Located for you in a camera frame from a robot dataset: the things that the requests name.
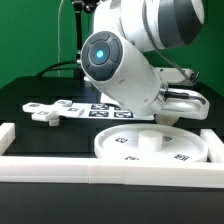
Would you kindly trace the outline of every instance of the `green wall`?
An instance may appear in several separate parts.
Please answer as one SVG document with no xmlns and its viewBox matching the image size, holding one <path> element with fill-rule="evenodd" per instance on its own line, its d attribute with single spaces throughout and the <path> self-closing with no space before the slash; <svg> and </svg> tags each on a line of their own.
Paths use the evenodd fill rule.
<svg viewBox="0 0 224 224">
<path fill-rule="evenodd" d="M 20 76 L 35 75 L 57 62 L 57 17 L 61 0 L 2 1 L 0 6 L 0 87 Z M 200 71 L 200 81 L 224 96 L 224 1 L 204 0 L 206 22 L 187 47 L 165 53 L 181 67 Z M 89 16 L 83 14 L 84 38 Z M 75 22 L 70 0 L 62 8 L 61 60 L 75 58 Z M 153 65 L 166 66 L 154 53 Z"/>
</svg>

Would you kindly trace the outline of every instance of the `white plate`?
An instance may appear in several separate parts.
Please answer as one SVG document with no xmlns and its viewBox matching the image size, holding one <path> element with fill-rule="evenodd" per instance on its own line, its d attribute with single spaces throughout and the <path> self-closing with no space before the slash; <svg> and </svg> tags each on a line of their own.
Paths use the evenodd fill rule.
<svg viewBox="0 0 224 224">
<path fill-rule="evenodd" d="M 158 131 L 163 134 L 162 148 L 158 152 L 142 155 L 138 149 L 139 132 Z M 116 160 L 173 160 L 205 162 L 208 146 L 197 135 L 179 128 L 158 124 L 128 124 L 115 126 L 99 133 L 95 138 L 98 158 Z"/>
</svg>

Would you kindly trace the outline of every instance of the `black and white square marker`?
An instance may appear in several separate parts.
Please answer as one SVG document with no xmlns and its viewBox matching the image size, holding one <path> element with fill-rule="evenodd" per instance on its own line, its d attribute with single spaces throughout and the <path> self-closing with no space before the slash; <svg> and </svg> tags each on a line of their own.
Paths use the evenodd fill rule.
<svg viewBox="0 0 224 224">
<path fill-rule="evenodd" d="M 38 103 L 32 103 L 32 104 L 30 104 L 29 106 L 30 106 L 30 107 L 39 107 L 40 104 L 38 104 Z"/>
<path fill-rule="evenodd" d="M 127 158 L 125 158 L 125 160 L 139 160 L 139 159 L 133 156 L 128 156 Z"/>
<path fill-rule="evenodd" d="M 172 140 L 171 137 L 163 136 L 163 141 L 165 141 L 165 142 L 169 142 L 169 141 L 171 141 L 171 140 Z"/>
<path fill-rule="evenodd" d="M 116 111 L 125 111 L 125 110 L 123 110 L 123 109 L 120 108 L 120 107 L 114 107 L 114 110 L 116 110 Z"/>
<path fill-rule="evenodd" d="M 72 112 L 76 112 L 78 110 L 79 110 L 78 108 L 74 108 L 74 107 L 71 107 L 71 108 L 68 109 L 68 111 L 72 111 Z"/>
<path fill-rule="evenodd" d="M 133 118 L 131 112 L 114 112 L 114 117 L 116 118 Z"/>
<path fill-rule="evenodd" d="M 46 112 L 46 111 L 41 111 L 41 112 L 39 112 L 38 114 L 39 114 L 39 115 L 44 115 L 44 116 L 46 116 L 46 115 L 48 115 L 48 114 L 49 114 L 49 112 Z"/>
<path fill-rule="evenodd" d="M 90 111 L 89 117 L 108 117 L 109 112 L 107 111 Z"/>
<path fill-rule="evenodd" d="M 174 158 L 175 158 L 175 159 L 182 160 L 182 161 L 186 161 L 187 159 L 189 159 L 189 156 L 185 156 L 185 155 L 177 154 Z"/>
<path fill-rule="evenodd" d="M 109 106 L 105 104 L 92 104 L 91 110 L 109 110 Z"/>
<path fill-rule="evenodd" d="M 115 141 L 116 141 L 116 142 L 119 142 L 119 143 L 125 143 L 125 142 L 127 142 L 127 141 L 128 141 L 128 139 L 118 137 L 118 138 L 116 138 L 116 139 L 115 139 Z"/>
</svg>

